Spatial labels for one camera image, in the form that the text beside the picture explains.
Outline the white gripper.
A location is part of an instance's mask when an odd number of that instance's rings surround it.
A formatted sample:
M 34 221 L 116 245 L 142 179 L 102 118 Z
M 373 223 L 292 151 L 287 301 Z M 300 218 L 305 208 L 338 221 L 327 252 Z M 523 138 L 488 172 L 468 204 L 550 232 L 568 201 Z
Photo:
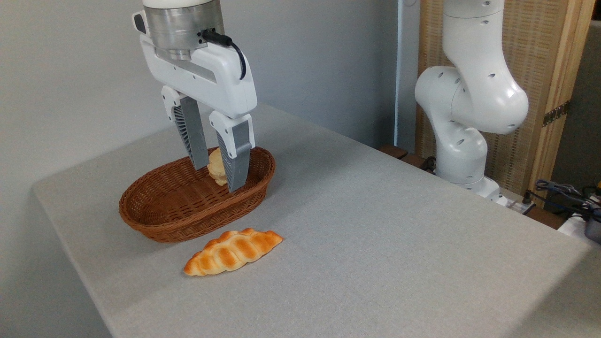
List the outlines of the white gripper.
M 240 80 L 241 62 L 232 48 L 208 43 L 192 51 L 190 60 L 181 61 L 170 59 L 149 37 L 139 38 L 152 75 L 167 85 L 162 98 L 168 119 L 176 125 L 194 169 L 209 163 L 198 101 L 216 110 L 209 121 L 217 133 L 228 190 L 243 187 L 255 147 L 253 120 L 247 114 L 257 106 L 250 67 Z

